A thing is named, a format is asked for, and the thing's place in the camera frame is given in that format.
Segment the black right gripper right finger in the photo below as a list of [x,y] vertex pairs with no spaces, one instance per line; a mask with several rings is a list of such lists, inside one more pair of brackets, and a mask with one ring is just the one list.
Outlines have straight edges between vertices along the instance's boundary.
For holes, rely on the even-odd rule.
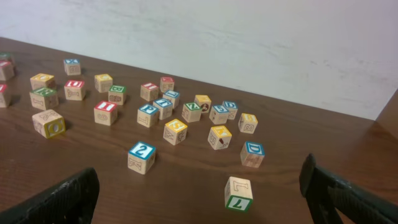
[[397,224],[397,205],[318,166],[312,153],[303,163],[299,184],[315,224],[342,224],[339,212],[354,223]]

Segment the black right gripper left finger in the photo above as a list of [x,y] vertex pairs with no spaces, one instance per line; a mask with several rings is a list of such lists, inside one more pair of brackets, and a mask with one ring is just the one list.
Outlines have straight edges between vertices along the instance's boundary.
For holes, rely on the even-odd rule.
[[94,168],[69,178],[1,212],[1,223],[90,224],[100,191]]

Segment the green R wooden block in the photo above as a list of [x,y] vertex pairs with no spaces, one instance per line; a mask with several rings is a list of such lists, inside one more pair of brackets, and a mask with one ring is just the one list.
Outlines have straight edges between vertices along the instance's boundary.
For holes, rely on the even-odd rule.
[[31,104],[34,108],[40,110],[49,110],[58,106],[59,104],[56,90],[43,86],[32,90],[29,94]]

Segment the blue P wooden block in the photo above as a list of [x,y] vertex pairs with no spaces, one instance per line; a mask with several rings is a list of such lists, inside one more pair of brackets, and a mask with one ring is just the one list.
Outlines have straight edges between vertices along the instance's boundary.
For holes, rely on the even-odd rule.
[[145,104],[137,110],[137,122],[147,128],[153,126],[159,118],[159,109]]

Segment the yellow S wooden block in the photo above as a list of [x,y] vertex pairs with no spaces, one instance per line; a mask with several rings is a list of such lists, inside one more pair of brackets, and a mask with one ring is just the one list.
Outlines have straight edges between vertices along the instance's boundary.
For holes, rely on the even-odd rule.
[[178,119],[173,119],[165,124],[163,138],[172,145],[179,144],[187,136],[188,126]]

